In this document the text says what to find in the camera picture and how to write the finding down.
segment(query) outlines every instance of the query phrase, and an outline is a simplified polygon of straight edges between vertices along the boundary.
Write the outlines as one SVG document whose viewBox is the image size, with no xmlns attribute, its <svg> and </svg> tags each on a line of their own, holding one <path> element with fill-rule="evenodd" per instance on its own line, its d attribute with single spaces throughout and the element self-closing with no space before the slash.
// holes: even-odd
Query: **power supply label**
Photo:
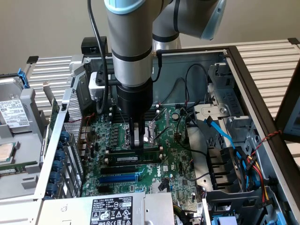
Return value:
<svg viewBox="0 0 300 225">
<path fill-rule="evenodd" d="M 29 126 L 23 105 L 19 99 L 0 102 L 0 112 L 9 128 Z"/>
<path fill-rule="evenodd" d="M 94 199 L 90 225 L 132 225 L 132 196 Z"/>
</svg>

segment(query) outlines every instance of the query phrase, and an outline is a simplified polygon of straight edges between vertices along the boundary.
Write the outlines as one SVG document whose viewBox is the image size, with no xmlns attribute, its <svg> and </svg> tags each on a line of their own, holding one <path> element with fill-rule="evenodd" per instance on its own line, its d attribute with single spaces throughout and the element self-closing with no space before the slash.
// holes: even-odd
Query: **green circuit board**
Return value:
<svg viewBox="0 0 300 225">
<path fill-rule="evenodd" d="M 183 174 L 179 172 L 179 163 L 182 163 L 183 169 L 189 164 L 191 153 L 178 145 L 173 137 L 176 132 L 177 122 L 173 121 L 171 115 L 180 113 L 174 107 L 168 107 L 156 121 L 156 133 L 159 134 L 169 125 L 168 129 L 159 137 L 159 145 L 163 147 L 164 159 L 161 163 L 151 163 L 144 165 L 135 165 L 140 175 L 139 181 L 135 182 L 116 182 L 100 184 L 99 178 L 102 175 L 101 168 L 107 167 L 104 163 L 105 149 L 112 146 L 113 150 L 124 150 L 126 139 L 126 125 L 124 123 L 110 124 L 106 118 L 95 118 L 91 122 L 91 128 L 95 131 L 93 142 L 98 143 L 98 151 L 95 151 L 94 158 L 91 162 L 86 161 L 84 165 L 85 181 L 82 188 L 82 196 L 107 195 L 108 193 L 99 193 L 98 187 L 109 185 L 111 192 L 109 194 L 134 193 L 145 191 L 147 194 L 153 193 L 158 182 L 164 178 L 170 181 L 170 188 L 173 203 L 179 204 L 182 209 L 196 210 L 196 200 L 192 201 L 191 194 L 196 193 L 194 181 L 188 181 Z M 179 125 L 179 133 L 184 135 L 184 118 Z M 187 176 L 195 177 L 195 172 L 187 170 Z"/>
</svg>

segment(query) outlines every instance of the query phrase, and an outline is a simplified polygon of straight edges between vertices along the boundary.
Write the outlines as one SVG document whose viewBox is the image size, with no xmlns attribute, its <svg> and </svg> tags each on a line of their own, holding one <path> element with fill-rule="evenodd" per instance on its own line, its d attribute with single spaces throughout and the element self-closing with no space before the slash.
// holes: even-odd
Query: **beige wall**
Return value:
<svg viewBox="0 0 300 225">
<path fill-rule="evenodd" d="M 108 36 L 103 0 L 93 0 L 101 35 Z M 227 0 L 211 42 L 181 35 L 183 46 L 300 38 L 300 0 Z M 0 0 L 0 74 L 23 67 L 28 56 L 80 53 L 92 36 L 86 0 Z"/>
</svg>

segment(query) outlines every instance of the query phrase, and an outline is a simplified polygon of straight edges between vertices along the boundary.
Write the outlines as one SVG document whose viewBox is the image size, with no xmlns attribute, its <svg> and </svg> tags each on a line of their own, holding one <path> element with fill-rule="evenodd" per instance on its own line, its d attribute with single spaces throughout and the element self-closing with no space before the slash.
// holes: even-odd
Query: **motherboard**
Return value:
<svg viewBox="0 0 300 225">
<path fill-rule="evenodd" d="M 159 185 L 167 182 L 168 188 L 162 192 L 171 192 L 174 204 L 180 205 L 184 210 L 195 211 L 197 209 L 195 182 L 187 180 L 183 174 L 192 159 L 191 152 L 182 148 L 174 140 L 180 110 L 167 107 L 160 111 L 161 114 L 155 118 L 155 125 L 153 125 L 153 130 L 159 138 L 149 141 L 150 137 L 146 135 L 144 141 L 152 144 L 145 144 L 144 153 L 141 156 L 136 156 L 136 152 L 130 151 L 126 123 L 113 123 L 109 121 L 108 116 L 91 119 L 90 125 L 86 127 L 90 132 L 88 135 L 84 132 L 83 138 L 89 139 L 89 145 L 93 144 L 94 150 L 87 154 L 88 160 L 85 160 L 82 196 L 134 192 L 159 193 L 161 189 L 158 188 Z M 152 122 L 147 121 L 146 127 L 150 127 L 149 123 Z M 184 130 L 183 116 L 178 133 L 184 136 Z M 136 174 L 136 180 L 123 182 L 111 180 L 115 178 L 115 175 L 124 176 L 126 172 Z M 194 170 L 188 169 L 186 176 L 191 179 L 195 178 Z"/>
</svg>

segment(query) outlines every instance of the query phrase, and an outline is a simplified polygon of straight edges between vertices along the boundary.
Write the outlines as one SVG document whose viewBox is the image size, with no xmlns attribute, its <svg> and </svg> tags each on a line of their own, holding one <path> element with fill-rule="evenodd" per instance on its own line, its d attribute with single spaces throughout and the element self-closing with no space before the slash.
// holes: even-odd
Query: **robotic arm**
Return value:
<svg viewBox="0 0 300 225">
<path fill-rule="evenodd" d="M 120 108 L 129 116 L 131 148 L 143 147 L 144 114 L 153 103 L 156 49 L 179 33 L 212 39 L 226 0 L 105 0 Z"/>
</svg>

